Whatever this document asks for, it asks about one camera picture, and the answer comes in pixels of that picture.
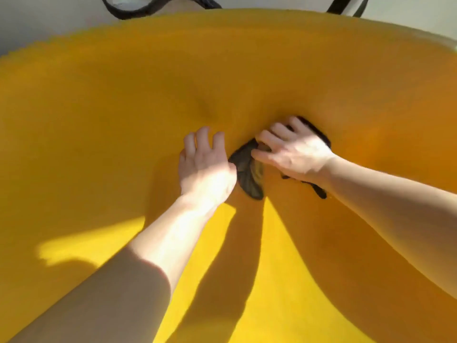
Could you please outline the person's left hand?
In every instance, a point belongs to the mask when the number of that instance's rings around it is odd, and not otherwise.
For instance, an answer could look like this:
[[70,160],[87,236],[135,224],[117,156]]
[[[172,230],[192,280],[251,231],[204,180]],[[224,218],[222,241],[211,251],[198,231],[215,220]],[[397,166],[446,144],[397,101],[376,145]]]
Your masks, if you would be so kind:
[[184,137],[186,171],[178,171],[181,195],[202,213],[214,213],[231,195],[236,182],[236,166],[228,161],[223,132],[213,135],[212,151],[196,155],[195,133]]

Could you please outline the person's right hand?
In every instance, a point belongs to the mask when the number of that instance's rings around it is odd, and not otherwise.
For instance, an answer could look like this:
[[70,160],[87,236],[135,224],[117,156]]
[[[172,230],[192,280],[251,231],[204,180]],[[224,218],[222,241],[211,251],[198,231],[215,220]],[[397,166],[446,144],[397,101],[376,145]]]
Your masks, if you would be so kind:
[[256,140],[267,145],[271,152],[277,154],[275,168],[281,173],[325,188],[328,180],[328,165],[335,158],[335,154],[296,116],[290,117],[282,124],[290,125],[299,138],[294,142],[284,142],[271,132],[270,127],[262,130],[256,136]]

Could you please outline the black fabric garment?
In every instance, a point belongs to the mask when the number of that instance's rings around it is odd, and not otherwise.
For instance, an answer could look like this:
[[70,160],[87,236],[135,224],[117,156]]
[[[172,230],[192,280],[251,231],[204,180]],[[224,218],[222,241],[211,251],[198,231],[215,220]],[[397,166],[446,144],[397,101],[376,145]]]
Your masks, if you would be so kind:
[[[331,149],[331,141],[329,138],[320,131],[316,126],[309,122],[303,116],[296,116],[304,125],[306,125],[311,131],[313,131],[325,144]],[[252,150],[259,149],[267,152],[271,152],[271,149],[263,144],[259,143],[255,138],[252,138],[247,143],[243,144],[240,148],[232,153],[229,157],[229,162],[233,163],[237,169],[237,182],[243,191],[252,199],[261,201],[264,198],[263,190],[263,164],[252,157]],[[304,182],[310,185],[317,196],[321,199],[327,198],[327,192],[318,185],[311,182]]]

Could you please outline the person's left forearm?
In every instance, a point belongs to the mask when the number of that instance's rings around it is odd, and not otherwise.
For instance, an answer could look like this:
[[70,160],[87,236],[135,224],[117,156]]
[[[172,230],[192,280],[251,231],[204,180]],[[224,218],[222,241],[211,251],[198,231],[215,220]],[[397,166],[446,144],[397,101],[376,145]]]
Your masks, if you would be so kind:
[[180,196],[8,343],[152,343],[205,225],[224,201]]

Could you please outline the person's right forearm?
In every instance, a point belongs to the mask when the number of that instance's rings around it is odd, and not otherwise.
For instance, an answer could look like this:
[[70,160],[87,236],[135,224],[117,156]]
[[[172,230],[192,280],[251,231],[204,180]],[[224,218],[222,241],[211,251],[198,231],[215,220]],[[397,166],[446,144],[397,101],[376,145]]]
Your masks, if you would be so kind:
[[457,194],[332,157],[319,183],[457,299]]

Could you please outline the yellow cloth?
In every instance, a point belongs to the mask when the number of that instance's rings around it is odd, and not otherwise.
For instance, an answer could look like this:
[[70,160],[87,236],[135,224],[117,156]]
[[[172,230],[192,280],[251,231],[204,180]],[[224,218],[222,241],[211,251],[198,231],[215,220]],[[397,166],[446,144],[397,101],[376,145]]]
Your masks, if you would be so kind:
[[[188,132],[231,154],[295,114],[338,155],[457,193],[457,41],[298,10],[211,10],[0,58],[0,343],[156,219]],[[457,343],[457,300],[333,197],[265,167],[209,221],[154,343]]]

